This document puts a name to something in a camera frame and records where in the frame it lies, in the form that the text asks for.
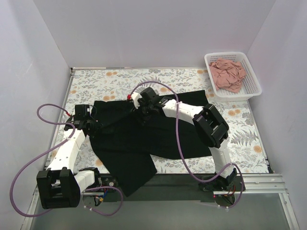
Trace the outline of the black t shirt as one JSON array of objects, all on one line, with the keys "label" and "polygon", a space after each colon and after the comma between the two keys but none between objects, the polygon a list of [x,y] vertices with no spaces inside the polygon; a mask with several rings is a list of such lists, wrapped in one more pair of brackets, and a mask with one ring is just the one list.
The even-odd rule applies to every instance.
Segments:
[{"label": "black t shirt", "polygon": [[102,125],[90,137],[95,155],[130,196],[157,170],[152,156],[179,160],[174,118],[152,115],[142,124],[128,101],[95,101],[93,117]]}]

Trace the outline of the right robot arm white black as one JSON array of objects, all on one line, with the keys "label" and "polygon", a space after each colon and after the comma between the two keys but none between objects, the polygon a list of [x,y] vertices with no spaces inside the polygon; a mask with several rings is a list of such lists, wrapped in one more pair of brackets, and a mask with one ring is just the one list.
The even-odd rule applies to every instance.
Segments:
[{"label": "right robot arm white black", "polygon": [[234,180],[237,175],[235,165],[231,162],[227,148],[227,138],[229,126],[218,112],[215,106],[207,104],[205,106],[195,106],[183,103],[178,95],[174,99],[161,97],[152,88],[147,88],[141,93],[132,92],[127,99],[133,101],[138,112],[143,116],[153,114],[175,118],[175,132],[177,147],[180,156],[183,156],[179,140],[179,121],[194,125],[200,140],[210,149],[215,165],[215,176],[202,180],[192,177],[201,184],[207,185],[207,190],[222,191],[235,190]]}]

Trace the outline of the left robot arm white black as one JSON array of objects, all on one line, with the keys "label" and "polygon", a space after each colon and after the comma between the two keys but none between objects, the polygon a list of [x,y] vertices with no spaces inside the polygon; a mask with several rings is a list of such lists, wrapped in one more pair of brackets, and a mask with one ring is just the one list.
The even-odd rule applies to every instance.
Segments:
[{"label": "left robot arm white black", "polygon": [[82,192],[101,185],[99,170],[95,167],[74,172],[78,152],[91,134],[90,128],[96,124],[90,107],[88,104],[75,106],[74,114],[64,124],[64,144],[59,146],[47,169],[36,176],[43,209],[77,207]]}]

